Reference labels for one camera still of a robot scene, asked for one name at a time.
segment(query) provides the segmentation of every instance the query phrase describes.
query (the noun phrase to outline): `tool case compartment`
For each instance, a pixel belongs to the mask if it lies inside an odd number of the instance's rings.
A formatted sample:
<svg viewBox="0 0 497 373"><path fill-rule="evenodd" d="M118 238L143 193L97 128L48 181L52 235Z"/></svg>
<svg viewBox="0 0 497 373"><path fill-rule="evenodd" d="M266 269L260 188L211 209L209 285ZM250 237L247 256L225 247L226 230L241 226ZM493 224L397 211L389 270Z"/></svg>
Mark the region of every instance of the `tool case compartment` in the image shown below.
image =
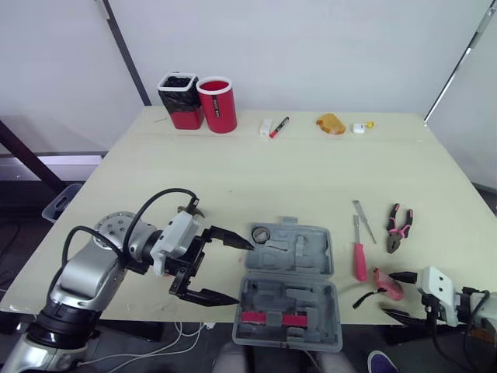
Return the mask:
<svg viewBox="0 0 497 373"><path fill-rule="evenodd" d="M257 227L267 228L269 239L257 244L251 235L255 249L245 260L249 273L242 279L233 341L338 353L342 327L336 287L328 281L329 231L298 225L296 218L254 224L252 230Z"/></svg>

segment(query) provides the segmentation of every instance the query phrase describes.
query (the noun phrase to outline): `yellow object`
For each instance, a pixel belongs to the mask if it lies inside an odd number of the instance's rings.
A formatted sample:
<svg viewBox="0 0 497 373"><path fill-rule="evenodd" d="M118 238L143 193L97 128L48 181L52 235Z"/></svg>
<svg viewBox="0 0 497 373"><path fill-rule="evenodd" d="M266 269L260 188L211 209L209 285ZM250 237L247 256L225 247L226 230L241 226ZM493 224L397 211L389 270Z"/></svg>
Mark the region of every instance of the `yellow object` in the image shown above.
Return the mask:
<svg viewBox="0 0 497 373"><path fill-rule="evenodd" d="M316 120L316 124L327 134L343 134L346 130L345 126L335 114L327 113L321 115L318 120Z"/></svg>

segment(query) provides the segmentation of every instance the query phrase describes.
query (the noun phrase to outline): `shoe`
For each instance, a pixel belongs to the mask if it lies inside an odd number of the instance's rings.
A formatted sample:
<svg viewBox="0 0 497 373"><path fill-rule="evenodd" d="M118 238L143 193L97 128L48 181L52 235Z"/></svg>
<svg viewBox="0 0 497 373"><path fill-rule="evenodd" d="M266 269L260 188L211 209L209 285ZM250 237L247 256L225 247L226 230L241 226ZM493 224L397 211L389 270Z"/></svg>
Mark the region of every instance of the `shoe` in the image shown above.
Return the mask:
<svg viewBox="0 0 497 373"><path fill-rule="evenodd" d="M390 358L381 351L371 351L367 358L367 369L370 373L398 373L397 367Z"/></svg>

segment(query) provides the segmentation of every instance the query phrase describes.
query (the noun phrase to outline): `beige table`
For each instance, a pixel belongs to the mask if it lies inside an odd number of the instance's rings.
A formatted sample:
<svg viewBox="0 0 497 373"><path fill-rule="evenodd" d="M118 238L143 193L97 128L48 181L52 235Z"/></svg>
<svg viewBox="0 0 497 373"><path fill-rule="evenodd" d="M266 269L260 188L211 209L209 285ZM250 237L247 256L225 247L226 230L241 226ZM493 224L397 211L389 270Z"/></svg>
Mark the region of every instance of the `beige table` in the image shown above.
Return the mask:
<svg viewBox="0 0 497 373"><path fill-rule="evenodd" d="M155 192L190 188L200 198L205 225L249 236L253 221L277 222L282 215L302 225L326 227L332 234L335 275L343 323L394 323L377 306L383 302L423 316L414 286L401 302L383 295L352 310L372 284L353 276L352 199L361 201L377 238L364 227L361 237L370 269L385 271L439 267L459 286L497 291L497 222L473 186L414 114L341 113L348 126L373 120L374 129L342 136L322 132L318 113L241 111L238 128L218 135L207 130L176 131L161 107L143 110L50 230L0 304L2 311L37 313L61 262L61 249L75 225L93 226L114 211L136 211ZM291 122L273 140L259 137L263 118ZM184 203L181 195L163 197L144 220L159 228ZM384 229L394 202L414 209L409 238L394 254L385 251ZM399 214L401 221L404 210ZM70 254L89 237L78 234ZM206 257L191 288L209 288L238 297L245 274L244 253L207 245ZM105 319L231 322L235 306L204 308L168 294L171 278L152 270L128 273Z"/></svg>

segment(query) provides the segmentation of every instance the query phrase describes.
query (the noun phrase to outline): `pliers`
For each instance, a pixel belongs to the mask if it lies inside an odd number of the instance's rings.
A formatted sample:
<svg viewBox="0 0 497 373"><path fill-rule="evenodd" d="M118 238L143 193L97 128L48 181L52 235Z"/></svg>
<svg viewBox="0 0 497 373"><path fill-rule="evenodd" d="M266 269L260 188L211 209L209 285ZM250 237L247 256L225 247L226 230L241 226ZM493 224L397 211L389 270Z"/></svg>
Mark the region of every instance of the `pliers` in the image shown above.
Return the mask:
<svg viewBox="0 0 497 373"><path fill-rule="evenodd" d="M412 226L412 210L407 210L405 224L402 228L395 228L395 215L397 214L400 204L395 204L391 209L390 217L388 218L388 239L387 239L387 252L392 254L401 244L401 239L407 239L409 229Z"/></svg>

